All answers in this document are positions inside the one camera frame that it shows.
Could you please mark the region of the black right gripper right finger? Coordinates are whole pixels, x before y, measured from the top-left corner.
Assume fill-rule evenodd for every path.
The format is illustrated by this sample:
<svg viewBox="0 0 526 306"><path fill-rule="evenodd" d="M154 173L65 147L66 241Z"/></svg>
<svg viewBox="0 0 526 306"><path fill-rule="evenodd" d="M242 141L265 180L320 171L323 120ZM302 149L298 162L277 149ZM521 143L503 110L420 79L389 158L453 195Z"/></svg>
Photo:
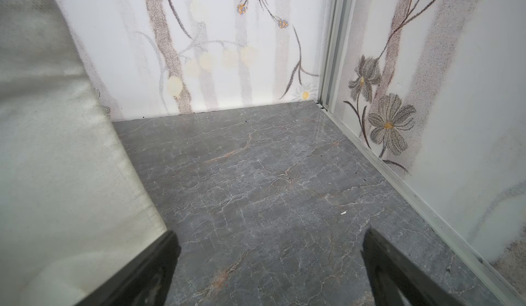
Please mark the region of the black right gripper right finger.
<svg viewBox="0 0 526 306"><path fill-rule="evenodd" d="M374 227L365 232L361 255L376 305L461 305Z"/></svg>

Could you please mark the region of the white tote pouch blue handles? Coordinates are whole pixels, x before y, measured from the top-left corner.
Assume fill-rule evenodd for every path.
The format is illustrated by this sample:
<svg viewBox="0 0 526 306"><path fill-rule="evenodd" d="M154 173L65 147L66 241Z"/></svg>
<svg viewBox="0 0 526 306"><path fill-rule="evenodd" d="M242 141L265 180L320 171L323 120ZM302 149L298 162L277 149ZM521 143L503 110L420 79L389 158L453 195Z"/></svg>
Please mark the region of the white tote pouch blue handles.
<svg viewBox="0 0 526 306"><path fill-rule="evenodd" d="M1 304L75 305L167 230L55 0L1 0Z"/></svg>

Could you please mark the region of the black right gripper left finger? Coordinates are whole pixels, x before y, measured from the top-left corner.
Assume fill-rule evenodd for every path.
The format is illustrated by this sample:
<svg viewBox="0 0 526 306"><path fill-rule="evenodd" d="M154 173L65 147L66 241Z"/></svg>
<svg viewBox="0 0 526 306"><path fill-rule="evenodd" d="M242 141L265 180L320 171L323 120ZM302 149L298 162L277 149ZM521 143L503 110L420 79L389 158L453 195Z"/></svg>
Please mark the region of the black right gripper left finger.
<svg viewBox="0 0 526 306"><path fill-rule="evenodd" d="M163 233L78 305L164 305L182 247Z"/></svg>

